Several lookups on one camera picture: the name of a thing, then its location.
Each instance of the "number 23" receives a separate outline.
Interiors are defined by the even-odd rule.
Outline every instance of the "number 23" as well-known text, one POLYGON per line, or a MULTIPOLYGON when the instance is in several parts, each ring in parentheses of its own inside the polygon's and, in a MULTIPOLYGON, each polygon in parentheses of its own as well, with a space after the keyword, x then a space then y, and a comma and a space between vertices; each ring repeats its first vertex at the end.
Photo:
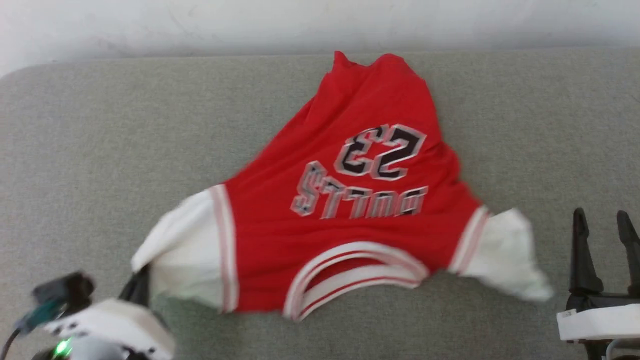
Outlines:
POLYGON ((416 156, 425 138, 426 135, 420 131, 400 124, 391 128, 388 125, 374 127, 347 139, 334 166, 337 172, 345 175, 370 174, 373 179, 386 181, 402 179, 406 176, 407 169, 389 169, 389 166, 416 156), (377 155, 373 160, 356 158, 366 155, 372 142, 382 143, 393 149, 377 155))

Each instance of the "gray couch cushion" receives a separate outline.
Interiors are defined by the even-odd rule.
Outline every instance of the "gray couch cushion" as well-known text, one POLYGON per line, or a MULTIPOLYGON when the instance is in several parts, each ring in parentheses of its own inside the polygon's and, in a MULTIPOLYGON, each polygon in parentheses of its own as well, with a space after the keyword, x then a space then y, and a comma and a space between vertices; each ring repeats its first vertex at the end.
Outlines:
MULTIPOLYGON (((160 299, 179 359, 584 359, 558 339, 572 211, 584 207, 609 291, 628 284, 615 215, 640 226, 640 49, 400 54, 427 81, 463 178, 533 223, 557 295, 542 305, 438 274, 372 287, 302 323, 160 299)), ((352 56, 370 62, 376 55, 352 56)), ((94 61, 0 80, 0 323, 40 282, 79 268, 116 295, 158 218, 219 183, 313 96, 327 56, 94 61)), ((10 359, 54 343, 37 334, 10 359)))

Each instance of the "white sleeve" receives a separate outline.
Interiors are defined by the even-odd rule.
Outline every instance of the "white sleeve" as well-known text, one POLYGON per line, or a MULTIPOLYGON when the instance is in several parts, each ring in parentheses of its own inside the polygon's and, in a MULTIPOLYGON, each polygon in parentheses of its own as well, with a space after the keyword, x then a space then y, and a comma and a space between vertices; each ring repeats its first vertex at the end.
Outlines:
POLYGON ((217 185, 160 218, 131 259, 134 272, 151 265, 152 296, 193 299, 223 311, 236 307, 237 287, 229 282, 235 254, 229 253, 234 231, 227 201, 224 185, 217 185))
POLYGON ((546 301, 554 293, 538 268, 531 224, 517 209, 488 217, 464 268, 449 270, 523 300, 546 301))

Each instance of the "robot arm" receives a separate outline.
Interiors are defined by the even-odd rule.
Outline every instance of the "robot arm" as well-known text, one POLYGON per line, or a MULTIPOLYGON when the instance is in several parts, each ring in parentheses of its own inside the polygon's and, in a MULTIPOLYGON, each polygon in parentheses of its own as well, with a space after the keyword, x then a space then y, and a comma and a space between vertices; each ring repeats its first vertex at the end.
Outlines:
POLYGON ((611 359, 613 348, 640 349, 640 238, 624 211, 618 212, 618 233, 627 250, 631 285, 626 294, 604 293, 587 243, 586 216, 580 208, 573 212, 571 295, 557 323, 560 339, 584 344, 589 360, 611 359))
POLYGON ((97 304, 90 298, 93 283, 82 273, 40 285, 33 290, 36 311, 16 332, 26 335, 44 324, 45 331, 62 339, 39 352, 37 360, 171 360, 175 340, 148 307, 149 273, 148 267, 142 268, 117 299, 97 304))

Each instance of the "jersey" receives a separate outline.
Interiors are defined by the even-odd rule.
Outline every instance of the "jersey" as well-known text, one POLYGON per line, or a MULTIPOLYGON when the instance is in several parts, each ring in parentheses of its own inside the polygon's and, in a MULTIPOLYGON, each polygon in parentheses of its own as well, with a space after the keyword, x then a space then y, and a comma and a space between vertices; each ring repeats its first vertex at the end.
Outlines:
POLYGON ((155 293, 301 320, 349 290, 464 274, 489 216, 425 81, 392 54, 336 52, 316 95, 244 169, 165 215, 134 269, 155 259, 155 293))

